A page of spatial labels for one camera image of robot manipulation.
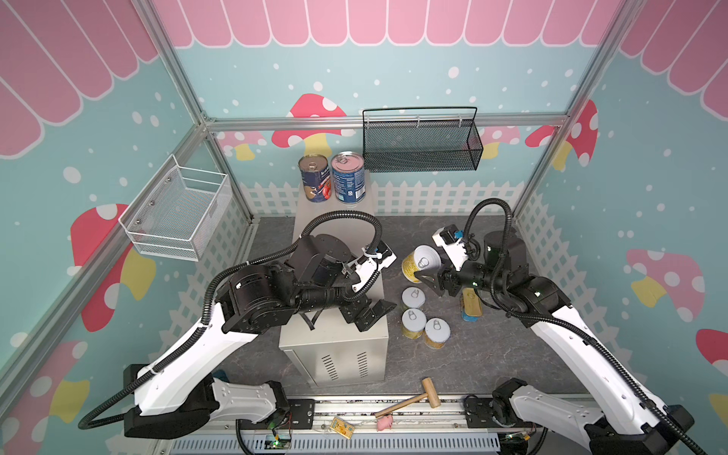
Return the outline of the gold sardine tin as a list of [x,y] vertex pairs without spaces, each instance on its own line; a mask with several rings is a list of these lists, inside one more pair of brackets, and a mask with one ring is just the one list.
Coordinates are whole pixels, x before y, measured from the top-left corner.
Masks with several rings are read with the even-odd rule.
[[461,315],[466,322],[477,322],[483,316],[483,305],[473,288],[464,288],[461,294]]

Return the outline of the blue soup can pink lid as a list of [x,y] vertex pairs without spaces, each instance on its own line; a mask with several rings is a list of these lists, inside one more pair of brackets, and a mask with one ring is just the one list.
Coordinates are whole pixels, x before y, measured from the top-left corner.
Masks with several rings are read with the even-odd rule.
[[330,162],[337,200],[343,204],[359,203],[366,193],[364,158],[354,152],[341,152]]

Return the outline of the dark blue tomato can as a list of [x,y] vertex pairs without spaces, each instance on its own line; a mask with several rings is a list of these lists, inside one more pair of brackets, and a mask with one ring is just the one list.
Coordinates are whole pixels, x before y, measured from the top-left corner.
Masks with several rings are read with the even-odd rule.
[[299,161],[303,192],[306,199],[322,203],[330,199],[331,176],[329,162],[324,155],[305,155]]

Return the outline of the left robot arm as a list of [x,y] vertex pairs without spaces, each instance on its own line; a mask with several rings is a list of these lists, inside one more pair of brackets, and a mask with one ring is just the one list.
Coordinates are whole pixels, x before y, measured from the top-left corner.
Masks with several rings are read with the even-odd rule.
[[393,303],[368,291],[395,260],[378,218],[334,210],[311,220],[287,248],[233,265],[214,276],[198,322],[163,356],[124,371],[123,388],[89,411],[80,430],[123,423],[127,438],[174,440],[225,417],[287,425],[290,404],[282,384],[231,384],[215,376],[230,354],[296,315],[335,308],[360,332]]

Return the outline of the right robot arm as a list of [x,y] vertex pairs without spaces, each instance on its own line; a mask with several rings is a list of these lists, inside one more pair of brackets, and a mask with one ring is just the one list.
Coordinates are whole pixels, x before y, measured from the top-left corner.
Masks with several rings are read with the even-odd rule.
[[677,444],[703,453],[688,435],[692,415],[650,392],[597,339],[555,282],[530,273],[525,243],[514,236],[512,224],[508,203],[485,199],[463,229],[449,225],[434,233],[433,242],[447,259],[415,276],[438,295],[487,291],[488,307],[519,320],[550,346],[595,406],[579,407],[511,378],[494,390],[490,418],[502,427],[533,423],[593,454],[667,454]]

